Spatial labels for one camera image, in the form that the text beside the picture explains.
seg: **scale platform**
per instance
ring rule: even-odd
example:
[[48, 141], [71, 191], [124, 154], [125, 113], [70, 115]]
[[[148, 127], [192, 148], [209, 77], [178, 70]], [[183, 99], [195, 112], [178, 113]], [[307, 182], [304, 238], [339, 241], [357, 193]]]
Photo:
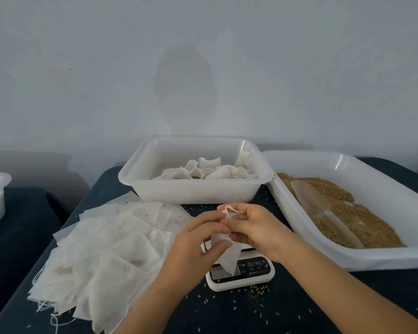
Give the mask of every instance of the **scale platform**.
[[[201, 244], [206, 252], [210, 248], [210, 241]], [[243, 245], [234, 275], [223, 269], [218, 262], [206, 273], [206, 280], [211, 290], [226, 291], [239, 287], [262, 284], [270, 281], [275, 275], [274, 266], [268, 258], [255, 248]]]

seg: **grain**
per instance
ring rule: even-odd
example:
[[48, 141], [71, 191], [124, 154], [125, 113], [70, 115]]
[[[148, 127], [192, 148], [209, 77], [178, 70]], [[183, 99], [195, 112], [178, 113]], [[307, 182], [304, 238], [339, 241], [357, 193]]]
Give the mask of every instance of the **grain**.
[[[338, 185], [321, 178], [294, 178], [284, 173], [278, 175], [294, 197], [291, 186], [293, 180], [306, 182], [326, 196], [331, 204], [331, 211], [359, 238], [364, 248], [406, 247], [389, 224], [365, 206], [355, 204], [352, 194]], [[344, 246], [321, 218], [312, 218], [312, 221], [329, 240]]]

